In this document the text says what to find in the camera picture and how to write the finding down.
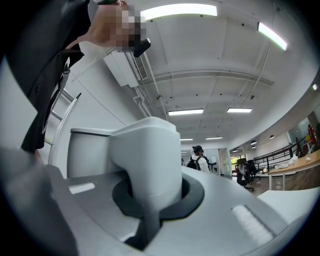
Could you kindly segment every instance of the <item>ceiling beam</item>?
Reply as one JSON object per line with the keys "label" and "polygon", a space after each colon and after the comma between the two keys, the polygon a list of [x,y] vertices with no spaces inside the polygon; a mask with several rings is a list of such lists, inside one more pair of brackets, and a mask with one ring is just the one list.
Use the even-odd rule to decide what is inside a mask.
{"label": "ceiling beam", "polygon": [[[194,77],[215,77],[215,78],[233,78],[245,81],[256,82],[258,77],[249,73],[236,72],[231,70],[186,70],[186,71],[174,71],[169,73],[162,73],[155,75],[155,80],[157,82],[171,80],[172,77],[175,79],[179,78],[194,78]],[[143,80],[145,85],[153,84],[154,81],[152,77]],[[272,86],[273,81],[267,80],[265,78],[260,78],[259,83],[265,86]]]}
{"label": "ceiling beam", "polygon": [[[220,95],[214,94],[212,96],[190,96],[190,97],[177,97],[176,99],[164,100],[163,104],[165,107],[176,107],[176,106],[185,106],[188,104],[208,104],[208,103],[232,103],[234,100],[234,95]],[[245,96],[237,98],[239,101],[244,101]],[[156,107],[161,107],[160,102],[155,102]]]}

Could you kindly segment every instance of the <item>white ceiling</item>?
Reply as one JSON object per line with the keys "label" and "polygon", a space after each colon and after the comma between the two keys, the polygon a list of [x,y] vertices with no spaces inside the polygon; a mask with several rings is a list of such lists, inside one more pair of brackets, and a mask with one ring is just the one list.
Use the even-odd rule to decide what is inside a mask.
{"label": "white ceiling", "polygon": [[[181,1],[132,2],[145,10]],[[146,53],[158,78],[157,86],[165,109],[204,109],[203,114],[168,116],[169,121],[176,125],[182,138],[193,138],[196,144],[214,136],[222,136],[230,142],[263,123],[254,130],[253,138],[278,121],[278,116],[274,120],[264,120],[264,117],[274,111],[274,106],[279,106],[284,94],[292,91],[294,83],[295,88],[299,88],[299,95],[287,101],[288,109],[277,110],[279,118],[310,85],[309,81],[301,79],[300,86],[296,78],[302,72],[307,55],[305,42],[301,41],[303,36],[296,24],[284,24],[288,13],[282,7],[281,12],[273,14],[269,0],[259,3],[253,0],[192,2],[216,5],[218,16],[178,15],[146,23],[147,37],[151,40],[151,48]],[[265,69],[253,92],[255,97],[246,99],[262,69],[269,46],[269,40],[257,31],[257,24],[263,21],[270,26],[273,19],[274,27],[288,42],[288,50],[283,51],[271,43]],[[291,27],[295,29],[294,33],[290,33],[288,28]],[[158,116],[165,119],[161,103],[156,100],[158,94],[152,79],[146,79],[144,83]],[[229,107],[240,106],[253,108],[253,111],[250,114],[227,113]]]}

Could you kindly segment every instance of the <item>wooden counter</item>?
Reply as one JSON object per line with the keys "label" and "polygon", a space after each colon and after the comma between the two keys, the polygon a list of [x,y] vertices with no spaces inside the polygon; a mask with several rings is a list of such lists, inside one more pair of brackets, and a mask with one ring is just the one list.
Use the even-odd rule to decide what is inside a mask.
{"label": "wooden counter", "polygon": [[294,174],[296,172],[307,170],[318,165],[320,165],[320,150],[313,152],[312,154],[308,154],[302,158],[299,158],[296,162],[294,162],[293,165],[288,166],[287,168],[269,171],[269,190],[272,190],[272,176],[282,175],[283,190],[285,190],[286,174]]}

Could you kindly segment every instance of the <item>white vent grille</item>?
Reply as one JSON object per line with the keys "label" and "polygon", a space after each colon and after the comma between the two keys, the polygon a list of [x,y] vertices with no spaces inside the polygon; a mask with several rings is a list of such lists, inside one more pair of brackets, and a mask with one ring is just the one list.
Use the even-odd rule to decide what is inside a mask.
{"label": "white vent grille", "polygon": [[132,54],[132,57],[134,59],[134,63],[136,65],[136,68],[138,69],[139,71],[139,74],[141,76],[141,79],[146,79],[148,77],[147,75],[147,72],[146,72],[146,69],[145,69],[145,66],[144,66],[144,63],[142,62],[142,59],[141,57],[138,57],[136,58],[135,56],[133,56]]}

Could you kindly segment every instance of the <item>air conditioning unit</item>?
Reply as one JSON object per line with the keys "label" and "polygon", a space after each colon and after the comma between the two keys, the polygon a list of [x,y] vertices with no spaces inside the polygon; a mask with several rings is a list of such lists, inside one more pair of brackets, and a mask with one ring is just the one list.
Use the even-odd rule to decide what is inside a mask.
{"label": "air conditioning unit", "polygon": [[113,51],[103,58],[120,86],[139,86],[139,81],[148,77],[144,61],[131,52]]}

